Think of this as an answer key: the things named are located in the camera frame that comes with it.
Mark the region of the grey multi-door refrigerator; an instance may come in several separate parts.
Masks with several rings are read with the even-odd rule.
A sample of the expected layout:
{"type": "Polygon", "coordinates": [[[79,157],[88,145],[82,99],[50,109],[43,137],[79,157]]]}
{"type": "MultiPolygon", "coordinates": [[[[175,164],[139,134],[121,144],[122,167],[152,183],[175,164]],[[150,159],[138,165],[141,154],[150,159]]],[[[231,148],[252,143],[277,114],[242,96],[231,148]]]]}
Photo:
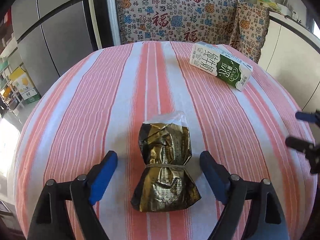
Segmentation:
{"type": "Polygon", "coordinates": [[[41,95],[98,48],[88,0],[15,0],[11,13],[18,51],[41,95]]]}

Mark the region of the white kitchen counter cabinet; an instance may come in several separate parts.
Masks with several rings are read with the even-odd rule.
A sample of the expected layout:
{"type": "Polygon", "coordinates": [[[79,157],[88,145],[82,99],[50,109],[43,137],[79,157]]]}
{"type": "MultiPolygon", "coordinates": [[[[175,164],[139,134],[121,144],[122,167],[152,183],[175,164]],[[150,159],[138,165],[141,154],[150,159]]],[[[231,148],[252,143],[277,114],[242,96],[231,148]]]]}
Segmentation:
{"type": "Polygon", "coordinates": [[[319,38],[281,14],[270,24],[259,66],[276,79],[304,112],[319,110],[319,38]]]}

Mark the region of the white knife block holder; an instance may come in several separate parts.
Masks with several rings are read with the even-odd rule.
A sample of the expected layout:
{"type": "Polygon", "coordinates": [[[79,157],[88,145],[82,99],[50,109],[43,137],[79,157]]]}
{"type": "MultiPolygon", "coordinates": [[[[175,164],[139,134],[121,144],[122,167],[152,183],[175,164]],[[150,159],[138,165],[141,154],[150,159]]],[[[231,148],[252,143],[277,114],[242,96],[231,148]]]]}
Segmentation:
{"type": "Polygon", "coordinates": [[[289,5],[288,0],[280,0],[279,3],[277,3],[277,6],[279,8],[279,12],[284,16],[291,16],[292,14],[292,7],[289,5]]]}

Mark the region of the white green milk carton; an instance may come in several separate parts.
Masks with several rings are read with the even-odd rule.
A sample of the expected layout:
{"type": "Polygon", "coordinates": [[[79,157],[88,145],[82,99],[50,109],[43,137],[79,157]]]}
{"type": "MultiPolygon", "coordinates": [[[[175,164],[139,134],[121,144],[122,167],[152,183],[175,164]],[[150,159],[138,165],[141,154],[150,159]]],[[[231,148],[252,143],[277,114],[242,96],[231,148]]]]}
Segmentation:
{"type": "Polygon", "coordinates": [[[239,91],[244,90],[253,73],[249,63],[233,55],[222,44],[193,44],[189,63],[239,91]]]}

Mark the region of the yellow white cardboard box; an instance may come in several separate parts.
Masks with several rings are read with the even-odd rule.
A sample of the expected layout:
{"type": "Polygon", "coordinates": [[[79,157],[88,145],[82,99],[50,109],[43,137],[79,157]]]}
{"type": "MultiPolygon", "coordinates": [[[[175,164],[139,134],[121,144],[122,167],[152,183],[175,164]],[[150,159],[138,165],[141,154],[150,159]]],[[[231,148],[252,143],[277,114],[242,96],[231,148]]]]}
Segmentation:
{"type": "Polygon", "coordinates": [[[17,88],[25,104],[40,100],[41,95],[37,91],[28,73],[21,67],[17,67],[10,75],[12,84],[17,88]]]}

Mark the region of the floral patterned side cloth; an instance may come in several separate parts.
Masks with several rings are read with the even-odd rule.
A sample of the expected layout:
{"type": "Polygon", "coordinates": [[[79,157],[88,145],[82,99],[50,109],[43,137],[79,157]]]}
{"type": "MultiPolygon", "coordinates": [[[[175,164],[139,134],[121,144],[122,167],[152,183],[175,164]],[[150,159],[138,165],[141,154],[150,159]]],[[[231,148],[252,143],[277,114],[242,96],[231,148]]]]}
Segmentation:
{"type": "Polygon", "coordinates": [[[238,1],[229,45],[257,63],[269,28],[269,9],[238,1]]]}

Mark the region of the white metal storage rack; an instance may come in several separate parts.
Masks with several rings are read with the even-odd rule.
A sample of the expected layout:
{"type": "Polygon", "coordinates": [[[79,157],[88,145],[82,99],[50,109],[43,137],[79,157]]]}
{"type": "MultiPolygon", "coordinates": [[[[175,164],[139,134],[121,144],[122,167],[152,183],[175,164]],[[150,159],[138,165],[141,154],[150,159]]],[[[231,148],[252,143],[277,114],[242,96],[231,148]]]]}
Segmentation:
{"type": "Polygon", "coordinates": [[[19,112],[24,109],[23,98],[10,78],[11,74],[9,61],[1,57],[1,101],[6,105],[8,111],[18,116],[19,112]]]}

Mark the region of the pink striped tablecloth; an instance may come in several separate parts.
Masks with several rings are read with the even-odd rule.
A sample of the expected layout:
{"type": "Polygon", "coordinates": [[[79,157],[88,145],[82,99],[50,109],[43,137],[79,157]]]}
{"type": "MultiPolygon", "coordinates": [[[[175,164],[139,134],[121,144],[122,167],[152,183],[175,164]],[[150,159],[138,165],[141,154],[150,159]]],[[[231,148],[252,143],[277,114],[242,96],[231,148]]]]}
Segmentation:
{"type": "Polygon", "coordinates": [[[118,165],[94,206],[110,239],[207,239],[223,204],[199,165],[208,151],[246,181],[269,179],[290,239],[310,219],[317,178],[308,161],[285,145],[288,136],[312,141],[299,106],[253,63],[243,90],[192,66],[192,44],[138,42],[91,53],[61,76],[34,107],[17,145],[14,197],[27,235],[45,183],[72,181],[108,151],[118,165]],[[143,172],[179,160],[201,195],[187,209],[146,212],[159,194],[143,172]]]}

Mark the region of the floral patterned counter cloth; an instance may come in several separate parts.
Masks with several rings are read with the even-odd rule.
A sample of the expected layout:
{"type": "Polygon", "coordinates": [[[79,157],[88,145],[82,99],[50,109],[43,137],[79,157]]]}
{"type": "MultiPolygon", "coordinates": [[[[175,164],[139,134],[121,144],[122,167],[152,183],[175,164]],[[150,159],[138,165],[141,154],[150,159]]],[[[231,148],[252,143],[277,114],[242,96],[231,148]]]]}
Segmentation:
{"type": "Polygon", "coordinates": [[[236,0],[116,0],[120,40],[229,44],[236,0]]]}

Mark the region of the dark gold foil bag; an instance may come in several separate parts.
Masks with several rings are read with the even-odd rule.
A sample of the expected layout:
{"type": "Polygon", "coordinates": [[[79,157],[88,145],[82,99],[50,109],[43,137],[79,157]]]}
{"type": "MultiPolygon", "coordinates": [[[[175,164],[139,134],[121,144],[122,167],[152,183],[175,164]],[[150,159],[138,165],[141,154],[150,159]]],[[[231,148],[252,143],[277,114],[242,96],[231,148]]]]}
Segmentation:
{"type": "Polygon", "coordinates": [[[131,198],[135,210],[178,211],[201,199],[186,168],[192,151],[183,111],[156,115],[143,122],[138,144],[145,168],[131,198]]]}

